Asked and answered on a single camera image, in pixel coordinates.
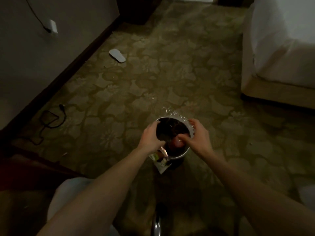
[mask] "bed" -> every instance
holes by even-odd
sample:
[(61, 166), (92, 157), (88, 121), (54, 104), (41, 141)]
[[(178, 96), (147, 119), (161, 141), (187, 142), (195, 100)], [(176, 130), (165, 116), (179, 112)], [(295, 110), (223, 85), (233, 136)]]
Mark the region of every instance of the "bed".
[(243, 94), (315, 109), (315, 0), (255, 0), (244, 20)]

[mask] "forearm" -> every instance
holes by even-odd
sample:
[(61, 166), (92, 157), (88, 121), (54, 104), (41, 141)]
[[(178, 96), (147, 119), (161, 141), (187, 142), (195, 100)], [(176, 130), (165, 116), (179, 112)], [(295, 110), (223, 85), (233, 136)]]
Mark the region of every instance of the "forearm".
[(107, 232), (147, 157), (136, 149), (63, 207), (38, 235), (100, 235)]
[(204, 158), (261, 235), (315, 235), (315, 214), (215, 157)]

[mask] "cable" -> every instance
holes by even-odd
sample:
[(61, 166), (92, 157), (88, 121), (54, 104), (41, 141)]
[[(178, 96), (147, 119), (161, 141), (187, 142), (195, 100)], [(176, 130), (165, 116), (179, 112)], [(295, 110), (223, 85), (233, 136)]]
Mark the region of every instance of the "cable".
[(31, 11), (33, 12), (34, 16), (36, 17), (36, 19), (38, 19), (38, 21), (41, 23), (42, 27), (48, 32), (51, 33), (51, 29), (47, 28), (46, 26), (44, 26), (44, 24), (42, 23), (42, 21), (38, 18), (38, 16), (36, 15), (35, 11), (33, 10), (32, 6), (30, 5), (30, 3), (28, 2), (28, 0), (26, 0), (28, 7), (31, 9)]
[[(62, 121), (60, 124), (58, 124), (57, 126), (50, 126), (50, 124), (52, 124), (53, 122), (55, 122), (55, 121), (57, 121), (57, 120), (59, 119), (59, 116), (58, 116), (58, 115), (56, 115), (56, 114), (54, 114), (54, 113), (52, 113), (51, 111), (48, 111), (48, 110), (43, 111), (42, 114), (40, 115), (40, 117), (39, 117), (38, 120), (39, 120), (40, 123), (43, 125), (43, 127), (42, 127), (42, 129), (39, 131), (39, 134), (38, 134), (38, 136), (39, 136), (39, 138), (40, 138), (40, 141), (39, 141), (38, 143), (34, 142), (32, 139), (27, 138), (27, 137), (17, 137), (17, 138), (21, 138), (21, 139), (28, 140), (28, 141), (30, 141), (31, 143), (33, 143), (35, 146), (40, 145), (40, 144), (44, 141), (44, 138), (42, 137), (42, 132), (44, 131), (45, 128), (54, 129), (54, 128), (60, 127), (60, 126), (61, 126), (62, 124), (64, 124), (64, 122), (66, 121), (67, 115), (65, 114), (65, 106), (63, 106), (62, 104), (59, 104), (59, 109), (63, 112), (64, 117), (63, 117), (63, 121)], [(53, 120), (51, 120), (49, 123), (44, 123), (44, 121), (42, 120), (42, 118), (43, 118), (43, 116), (44, 116), (45, 113), (50, 113), (50, 114), (52, 114), (53, 116), (55, 116), (56, 118), (53, 119)]]

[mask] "carpet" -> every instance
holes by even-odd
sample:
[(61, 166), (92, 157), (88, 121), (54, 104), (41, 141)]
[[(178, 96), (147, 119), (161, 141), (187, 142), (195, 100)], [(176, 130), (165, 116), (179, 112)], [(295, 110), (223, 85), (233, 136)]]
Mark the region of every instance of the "carpet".
[[(172, 107), (199, 119), (229, 164), (299, 200), (296, 188), (315, 183), (315, 118), (240, 99), (245, 13), (163, 0), (145, 25), (121, 24), (20, 135), (35, 141), (40, 113), (62, 116), (58, 104), (67, 114), (61, 127), (44, 130), (40, 146), (21, 139), (14, 145), (95, 178), (137, 146), (163, 107)], [(127, 61), (112, 59), (112, 48)], [(167, 206), (167, 235), (233, 235), (244, 222), (192, 151), (163, 175), (145, 161), (114, 222), (121, 235), (149, 235), (156, 202)]]

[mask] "person's left hand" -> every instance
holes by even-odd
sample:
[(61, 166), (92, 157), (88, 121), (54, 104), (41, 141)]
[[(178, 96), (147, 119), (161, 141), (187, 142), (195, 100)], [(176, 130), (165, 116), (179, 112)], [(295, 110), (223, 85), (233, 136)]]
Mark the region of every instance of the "person's left hand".
[(157, 125), (159, 123), (160, 121), (155, 121), (147, 126), (147, 128), (143, 131), (137, 147), (138, 149), (145, 151), (148, 155), (156, 152), (165, 144), (165, 141), (160, 141), (156, 135)]

